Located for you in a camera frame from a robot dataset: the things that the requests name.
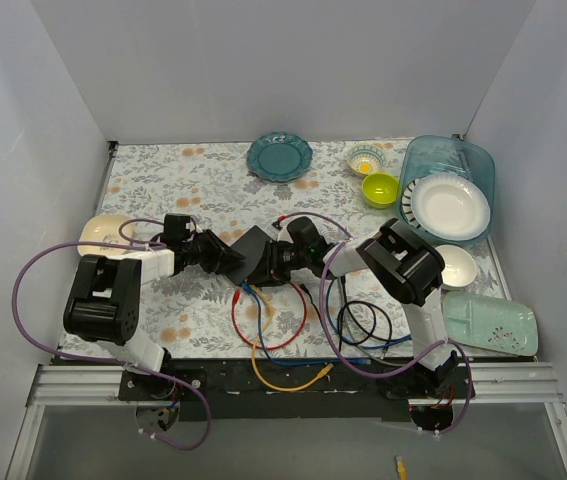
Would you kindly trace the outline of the black network switch box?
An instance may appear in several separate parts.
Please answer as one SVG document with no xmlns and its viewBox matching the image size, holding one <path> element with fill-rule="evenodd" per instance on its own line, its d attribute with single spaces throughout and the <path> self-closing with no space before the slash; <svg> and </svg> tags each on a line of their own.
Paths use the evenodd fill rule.
<svg viewBox="0 0 567 480">
<path fill-rule="evenodd" d="M 226 275 L 234 285 L 243 283 L 257 268 L 270 240 L 271 237 L 265 231 L 253 226 L 232 243 L 231 248 L 244 257 L 241 265 Z"/>
</svg>

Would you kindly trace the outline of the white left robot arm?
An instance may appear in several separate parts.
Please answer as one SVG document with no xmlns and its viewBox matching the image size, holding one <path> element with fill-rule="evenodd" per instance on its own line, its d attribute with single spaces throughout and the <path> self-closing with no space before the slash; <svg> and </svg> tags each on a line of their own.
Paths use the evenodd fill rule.
<svg viewBox="0 0 567 480">
<path fill-rule="evenodd" d="M 141 287 L 172 277 L 188 266 L 226 274 L 242 266 L 245 256 L 211 230 L 198 230 L 188 215 L 167 214 L 157 246 L 114 257 L 86 255 L 78 265 L 63 315 L 63 328 L 99 344 L 116 360 L 144 372 L 141 387 L 156 400 L 176 386 L 163 367 L 166 351 L 141 327 Z"/>
</svg>

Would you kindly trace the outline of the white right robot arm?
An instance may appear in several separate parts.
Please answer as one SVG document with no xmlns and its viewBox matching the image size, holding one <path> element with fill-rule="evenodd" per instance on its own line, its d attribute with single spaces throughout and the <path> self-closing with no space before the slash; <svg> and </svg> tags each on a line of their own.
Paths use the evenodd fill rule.
<svg viewBox="0 0 567 480">
<path fill-rule="evenodd" d="M 441 306 L 442 256 L 397 219 L 360 238 L 331 243 L 303 216 L 290 222 L 279 240 L 268 240 L 261 257 L 247 276 L 258 287 L 277 286 L 295 270 L 309 269 L 324 285 L 328 278 L 368 269 L 405 312 L 414 359 L 391 372 L 358 369 L 329 340 L 335 355 L 353 373 L 370 379 L 389 379 L 415 369 L 417 389 L 438 397 L 452 384 L 459 356 L 449 341 Z"/>
</svg>

